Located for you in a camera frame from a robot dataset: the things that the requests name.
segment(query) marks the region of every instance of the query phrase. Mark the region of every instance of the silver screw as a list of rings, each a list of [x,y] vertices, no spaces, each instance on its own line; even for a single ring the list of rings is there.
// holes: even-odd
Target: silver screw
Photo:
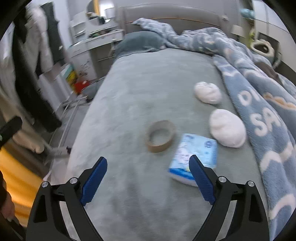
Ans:
[[[250,187],[253,187],[253,186],[255,186],[255,183],[253,183],[252,181],[248,181],[248,185],[249,185]]]
[[[222,182],[222,183],[224,183],[224,182],[227,181],[227,179],[225,177],[219,177],[219,181]]]
[[[75,178],[75,177],[73,177],[73,178],[70,179],[70,183],[71,184],[75,184],[77,181],[78,181],[78,179]]]
[[[41,183],[41,186],[42,186],[43,188],[46,188],[46,187],[48,186],[48,182],[43,182],[43,183]]]

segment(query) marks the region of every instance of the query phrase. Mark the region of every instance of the roll of tape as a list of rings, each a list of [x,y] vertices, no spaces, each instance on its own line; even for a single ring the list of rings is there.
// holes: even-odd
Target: roll of tape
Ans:
[[[167,130],[169,132],[168,140],[162,144],[155,145],[151,142],[151,135],[153,132],[161,129]],[[175,125],[169,120],[160,120],[160,121],[154,122],[148,128],[147,134],[146,134],[146,145],[148,147],[148,150],[154,153],[166,150],[172,144],[175,134],[176,134]]]

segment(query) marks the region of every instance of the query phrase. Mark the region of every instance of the blue fleece blanket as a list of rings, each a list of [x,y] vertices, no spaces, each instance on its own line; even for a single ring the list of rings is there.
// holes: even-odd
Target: blue fleece blanket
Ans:
[[[204,28],[177,35],[167,23],[140,18],[133,24],[158,33],[167,47],[214,55],[214,64],[246,126],[258,161],[273,240],[296,207],[296,100],[290,94],[293,84],[281,76],[285,83],[282,87],[269,78],[254,65],[259,61],[270,65],[269,61],[228,38],[220,29]]]

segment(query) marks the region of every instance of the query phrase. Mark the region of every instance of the white plush object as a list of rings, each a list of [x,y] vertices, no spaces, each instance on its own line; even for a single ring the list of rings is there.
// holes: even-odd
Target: white plush object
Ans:
[[[238,148],[246,141],[247,132],[244,123],[228,110],[214,110],[209,123],[212,136],[223,146]]]
[[[204,103],[219,104],[222,99],[220,89],[217,85],[206,82],[198,82],[194,86],[195,96]]]

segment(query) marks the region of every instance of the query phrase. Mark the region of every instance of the human hand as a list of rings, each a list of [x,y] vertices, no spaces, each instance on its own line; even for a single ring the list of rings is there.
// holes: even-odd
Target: human hand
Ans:
[[[3,181],[3,187],[6,190],[6,182]],[[11,195],[7,192],[6,200],[1,208],[1,213],[4,218],[12,219],[15,215],[15,205],[12,202]]]

